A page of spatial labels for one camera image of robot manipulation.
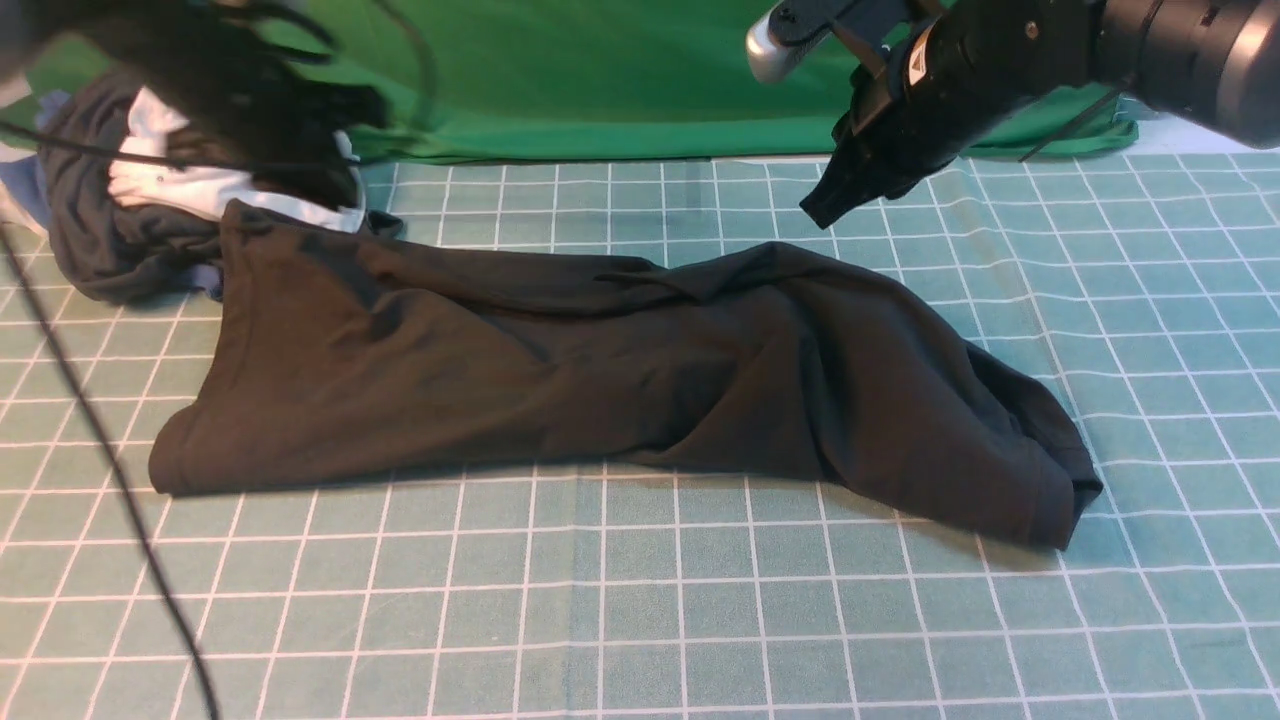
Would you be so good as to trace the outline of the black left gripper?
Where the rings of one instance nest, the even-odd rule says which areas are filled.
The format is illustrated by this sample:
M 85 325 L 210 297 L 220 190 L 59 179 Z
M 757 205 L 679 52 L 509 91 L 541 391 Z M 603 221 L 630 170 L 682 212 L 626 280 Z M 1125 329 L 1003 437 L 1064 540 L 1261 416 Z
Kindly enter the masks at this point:
M 184 167 L 236 168 L 256 190 L 328 209 L 356 204 L 337 133 L 388 126 L 388 102 L 374 87 L 308 79 L 253 31 L 220 20 L 155 20 L 150 49 L 150 88 L 188 120 L 166 133 L 166 155 Z

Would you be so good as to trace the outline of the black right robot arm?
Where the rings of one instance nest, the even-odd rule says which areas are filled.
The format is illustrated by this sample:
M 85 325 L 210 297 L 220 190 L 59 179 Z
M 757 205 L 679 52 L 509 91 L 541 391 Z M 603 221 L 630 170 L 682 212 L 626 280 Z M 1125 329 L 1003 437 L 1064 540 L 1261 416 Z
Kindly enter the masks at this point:
M 791 1 L 858 58 L 805 214 L 900 199 L 1061 88 L 1129 95 L 1251 149 L 1277 146 L 1275 1 Z

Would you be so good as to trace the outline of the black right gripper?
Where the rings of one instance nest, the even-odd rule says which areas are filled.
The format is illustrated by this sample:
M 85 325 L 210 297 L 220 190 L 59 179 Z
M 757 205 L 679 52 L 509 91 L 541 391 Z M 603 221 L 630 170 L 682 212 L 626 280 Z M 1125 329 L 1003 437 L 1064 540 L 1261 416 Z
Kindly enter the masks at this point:
M 901 196 L 991 129 L 991 102 L 965 70 L 859 68 L 836 151 L 799 206 L 820 229 L 881 197 Z

